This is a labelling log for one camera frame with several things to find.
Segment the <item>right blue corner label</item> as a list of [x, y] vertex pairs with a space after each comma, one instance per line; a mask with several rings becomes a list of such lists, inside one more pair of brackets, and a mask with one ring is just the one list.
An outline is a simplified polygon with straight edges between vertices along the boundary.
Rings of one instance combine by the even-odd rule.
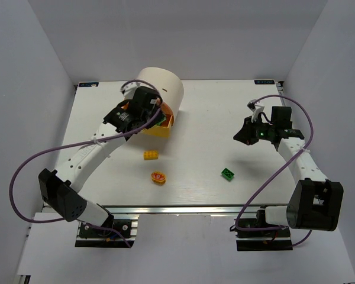
[[274, 85], [275, 81], [271, 79], [256, 79], [254, 80], [256, 85]]

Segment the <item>cream drawer cabinet shell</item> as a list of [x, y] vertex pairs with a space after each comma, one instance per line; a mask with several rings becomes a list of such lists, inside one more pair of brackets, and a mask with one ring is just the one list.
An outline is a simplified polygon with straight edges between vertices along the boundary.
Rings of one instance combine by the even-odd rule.
[[168, 113], [176, 119], [184, 96], [183, 83], [179, 77], [159, 67], [147, 67], [140, 71], [136, 79], [144, 80], [156, 87]]

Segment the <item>left blue corner label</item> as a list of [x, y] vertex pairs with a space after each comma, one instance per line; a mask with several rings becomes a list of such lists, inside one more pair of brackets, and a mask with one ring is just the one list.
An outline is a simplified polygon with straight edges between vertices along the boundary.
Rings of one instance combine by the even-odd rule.
[[95, 88], [98, 87], [99, 82], [80, 82], [78, 84], [79, 88]]

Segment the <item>aluminium table front rail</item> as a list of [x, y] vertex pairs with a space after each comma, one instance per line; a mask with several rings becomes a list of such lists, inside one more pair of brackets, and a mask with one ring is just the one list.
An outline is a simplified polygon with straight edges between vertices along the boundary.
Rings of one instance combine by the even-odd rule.
[[[140, 214], [238, 214], [243, 206], [237, 205], [120, 205], [120, 206], [102, 206], [93, 205], [94, 208], [99, 208], [100, 211], [105, 211], [112, 215], [140, 215]], [[62, 209], [53, 209], [65, 220], [75, 220], [80, 217], [89, 205], [63, 205]]]

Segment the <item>yellow lego brick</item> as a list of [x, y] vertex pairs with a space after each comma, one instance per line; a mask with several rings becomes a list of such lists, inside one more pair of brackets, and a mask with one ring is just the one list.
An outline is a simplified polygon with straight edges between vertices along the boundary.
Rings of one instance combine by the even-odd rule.
[[159, 158], [159, 152], [157, 150], [145, 151], [143, 158], [144, 160], [156, 160]]

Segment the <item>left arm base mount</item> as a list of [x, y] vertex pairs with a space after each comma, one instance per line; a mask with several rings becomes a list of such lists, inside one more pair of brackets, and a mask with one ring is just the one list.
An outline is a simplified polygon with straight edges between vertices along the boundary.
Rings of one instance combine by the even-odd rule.
[[112, 230], [92, 228], [86, 222], [79, 222], [75, 247], [100, 249], [130, 249], [137, 236], [139, 215], [114, 215]]

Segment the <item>blue corner label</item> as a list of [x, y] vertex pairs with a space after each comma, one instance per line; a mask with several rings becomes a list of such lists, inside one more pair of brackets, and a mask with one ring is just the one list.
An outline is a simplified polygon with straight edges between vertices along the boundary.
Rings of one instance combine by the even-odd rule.
[[78, 84], [79, 88], [95, 88], [98, 87], [99, 82], [80, 82]]
[[274, 85], [275, 81], [271, 79], [256, 79], [254, 80], [256, 85]]

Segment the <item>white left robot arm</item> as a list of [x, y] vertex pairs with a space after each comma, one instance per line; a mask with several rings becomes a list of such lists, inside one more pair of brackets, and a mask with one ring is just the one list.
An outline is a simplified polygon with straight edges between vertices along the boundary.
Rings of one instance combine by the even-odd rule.
[[43, 201], [67, 222], [78, 220], [97, 227], [112, 227], [112, 214], [86, 200], [79, 192], [113, 151], [141, 129], [150, 128], [162, 120], [161, 104], [162, 97], [157, 90], [136, 87], [131, 98], [120, 102], [104, 117], [89, 144], [54, 170], [44, 169], [39, 174]]

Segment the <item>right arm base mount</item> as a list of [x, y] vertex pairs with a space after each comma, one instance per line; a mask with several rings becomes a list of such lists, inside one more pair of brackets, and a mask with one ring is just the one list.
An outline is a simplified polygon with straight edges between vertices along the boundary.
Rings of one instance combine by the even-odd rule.
[[237, 251], [289, 251], [293, 250], [291, 232], [288, 228], [266, 222], [265, 206], [256, 211], [256, 216], [240, 218], [239, 230], [232, 225], [230, 232], [235, 233]]

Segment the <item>yellow drawer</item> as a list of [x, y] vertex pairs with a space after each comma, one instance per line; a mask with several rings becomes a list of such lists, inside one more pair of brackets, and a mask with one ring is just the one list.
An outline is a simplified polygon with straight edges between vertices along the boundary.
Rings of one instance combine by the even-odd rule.
[[[127, 126], [131, 122], [132, 116], [127, 112], [128, 105], [138, 105], [141, 107], [149, 107], [150, 105], [157, 105], [161, 107], [161, 102], [159, 99], [147, 99], [145, 102], [141, 102], [140, 100], [128, 99], [120, 104], [114, 110], [115, 117], [115, 125], [117, 127], [117, 131], [119, 133], [128, 133]], [[145, 129], [147, 124], [141, 126], [140, 132], [143, 132], [148, 135], [153, 135], [161, 138], [168, 138], [170, 136], [171, 127], [173, 125], [173, 116], [165, 115], [163, 113], [163, 117], [166, 116], [166, 121], [160, 126], [153, 126], [149, 129]]]

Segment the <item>orange oval lego piece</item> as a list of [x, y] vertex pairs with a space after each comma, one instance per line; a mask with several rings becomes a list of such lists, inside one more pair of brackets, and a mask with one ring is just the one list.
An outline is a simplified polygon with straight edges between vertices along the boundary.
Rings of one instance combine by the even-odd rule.
[[164, 185], [166, 183], [166, 175], [162, 172], [153, 172], [151, 174], [151, 180], [157, 185]]

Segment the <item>green lego brick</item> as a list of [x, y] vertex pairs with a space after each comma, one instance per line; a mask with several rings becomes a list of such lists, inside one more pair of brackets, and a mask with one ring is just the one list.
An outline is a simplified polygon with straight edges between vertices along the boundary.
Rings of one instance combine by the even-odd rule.
[[234, 173], [232, 171], [230, 171], [229, 169], [225, 168], [222, 172], [221, 172], [221, 176], [226, 179], [227, 181], [232, 181], [234, 178]]
[[157, 122], [156, 124], [155, 124], [155, 126], [160, 126], [161, 124], [163, 124], [165, 121], [166, 121], [166, 116], [164, 116], [159, 122]]

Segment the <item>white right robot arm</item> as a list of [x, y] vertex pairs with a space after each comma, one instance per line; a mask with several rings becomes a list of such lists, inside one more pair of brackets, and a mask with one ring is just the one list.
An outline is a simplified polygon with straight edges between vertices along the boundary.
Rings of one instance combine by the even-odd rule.
[[338, 224], [344, 189], [319, 170], [305, 147], [304, 135], [292, 127], [288, 106], [274, 106], [270, 120], [263, 120], [264, 107], [249, 103], [252, 115], [245, 118], [242, 129], [233, 137], [248, 146], [260, 140], [274, 145], [284, 158], [295, 181], [287, 205], [265, 205], [257, 211], [256, 221], [248, 227], [266, 231], [292, 229], [334, 231]]

